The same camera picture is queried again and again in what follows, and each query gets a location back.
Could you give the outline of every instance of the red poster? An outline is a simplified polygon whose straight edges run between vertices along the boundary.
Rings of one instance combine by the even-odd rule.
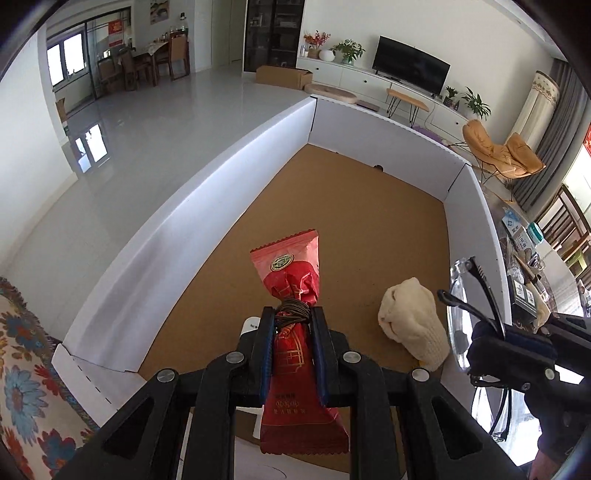
[[[583,145],[585,146],[585,148],[589,152],[589,155],[591,155],[591,127],[589,127],[589,130],[587,130],[587,136],[585,137],[585,141],[583,142]]]
[[[113,20],[109,22],[109,47],[123,43],[123,21]]]

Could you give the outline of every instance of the wooden bench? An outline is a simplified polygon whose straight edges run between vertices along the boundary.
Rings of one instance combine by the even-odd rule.
[[[417,119],[419,110],[424,110],[427,113],[429,112],[428,106],[422,103],[421,100],[417,100],[416,98],[410,97],[405,93],[398,92],[397,90],[392,90],[391,88],[386,88],[386,92],[388,93],[388,96],[391,97],[387,110],[388,118],[392,118],[394,112],[398,108],[398,105],[400,105],[400,102],[407,102],[411,105],[410,113],[408,114],[410,128],[414,126],[414,121]]]

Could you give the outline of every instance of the gray curtain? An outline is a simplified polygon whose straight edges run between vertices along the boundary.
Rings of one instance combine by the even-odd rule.
[[[531,219],[540,214],[562,184],[591,122],[589,97],[571,66],[555,59],[550,77],[560,87],[560,99],[536,152],[546,168],[513,185],[515,200]]]

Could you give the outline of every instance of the cream glove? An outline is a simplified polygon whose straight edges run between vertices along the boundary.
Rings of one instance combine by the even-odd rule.
[[[427,370],[436,370],[449,354],[447,333],[437,317],[433,294],[414,277],[386,290],[378,323]]]

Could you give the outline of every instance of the bottle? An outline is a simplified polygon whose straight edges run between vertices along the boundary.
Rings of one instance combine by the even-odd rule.
[[[187,17],[185,17],[184,12],[181,12],[181,23],[179,25],[179,30],[181,32],[185,32],[189,29],[189,23],[187,22]]]

